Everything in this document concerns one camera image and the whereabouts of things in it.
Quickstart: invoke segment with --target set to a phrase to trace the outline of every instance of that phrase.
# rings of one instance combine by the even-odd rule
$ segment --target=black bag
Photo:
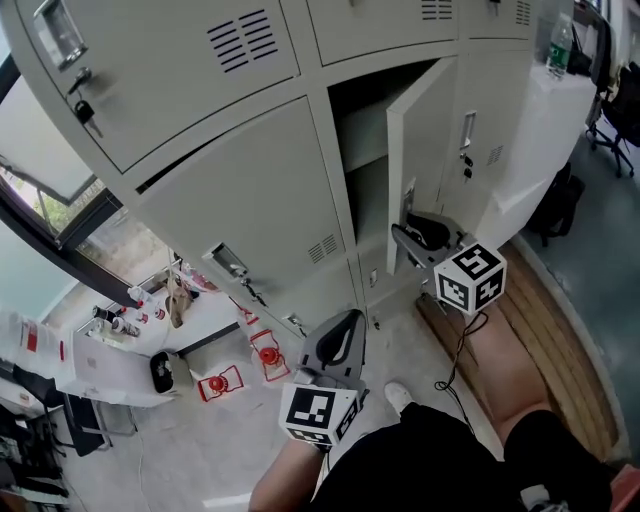
[[[543,247],[549,245],[549,238],[569,233],[584,187],[580,178],[571,175],[570,163],[556,174],[551,187],[527,222],[531,231],[540,234]],[[556,231],[554,228],[558,224],[560,227]]]

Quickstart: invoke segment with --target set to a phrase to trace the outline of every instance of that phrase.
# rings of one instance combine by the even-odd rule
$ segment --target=white shoe
[[[404,408],[415,400],[411,398],[411,394],[399,382],[391,381],[384,386],[384,396],[387,398],[391,406],[394,408],[398,416],[404,411]]]

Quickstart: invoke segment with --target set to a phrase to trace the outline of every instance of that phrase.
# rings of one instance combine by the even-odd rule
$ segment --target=tree
[[[103,189],[104,185],[102,182],[96,180],[69,206],[65,206],[61,202],[56,201],[42,192],[42,200],[44,202],[44,207],[47,210],[47,214],[49,215],[51,227],[58,233],[61,232]],[[39,201],[36,201],[33,205],[33,209],[38,213],[38,215],[45,218]]]

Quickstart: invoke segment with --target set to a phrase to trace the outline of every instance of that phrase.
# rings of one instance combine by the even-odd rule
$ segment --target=wooden board
[[[501,253],[507,259],[508,279],[498,307],[540,370],[555,412],[583,446],[606,460],[618,440],[618,431],[587,352],[551,294],[517,250],[507,244]],[[461,314],[451,307],[440,307],[428,297],[419,299],[416,306],[453,359],[464,329]],[[478,365],[467,346],[458,367],[488,412]]]

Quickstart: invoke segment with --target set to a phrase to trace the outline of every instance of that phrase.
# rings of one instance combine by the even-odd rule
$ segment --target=gray floor
[[[604,120],[601,131],[613,129]],[[640,150],[630,146],[640,171]],[[582,317],[611,374],[640,463],[640,181],[615,177],[610,151],[581,137],[571,156],[572,171],[586,184],[573,228],[566,238],[543,248],[540,238],[523,235],[564,289]]]
[[[368,336],[363,378],[371,394],[341,446],[332,451],[332,464],[363,433],[397,421],[383,395],[389,380],[405,383],[416,401],[460,417],[448,395],[433,388],[435,380],[446,379],[451,366],[438,342],[409,312],[382,327]],[[193,352],[190,364],[206,367],[231,353],[241,358],[247,347],[240,331],[224,343]],[[468,388],[460,379],[455,388],[478,439],[501,457],[498,438]],[[83,510],[79,496],[89,512],[148,512],[142,490],[152,512],[195,512],[205,510],[207,501],[249,493],[286,440],[277,424],[280,389],[256,381],[247,393],[232,397],[205,404],[194,393],[153,409],[136,409],[139,436],[113,438],[111,450],[84,458],[67,450],[61,465],[73,488],[71,510]],[[105,416],[111,427],[125,424],[121,407],[105,407]],[[225,512],[246,508],[246,503],[215,507]]]

